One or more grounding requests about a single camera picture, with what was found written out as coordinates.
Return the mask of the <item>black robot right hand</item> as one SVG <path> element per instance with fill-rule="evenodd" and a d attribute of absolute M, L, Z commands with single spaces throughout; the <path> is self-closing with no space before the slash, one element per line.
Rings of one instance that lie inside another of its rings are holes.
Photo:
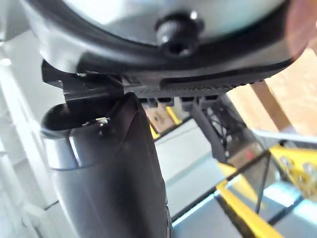
<path fill-rule="evenodd" d="M 305 50 L 314 0 L 24 0 L 44 83 L 41 122 L 58 199 L 81 238 L 169 238 L 144 106 L 201 107 L 269 78 Z"/>

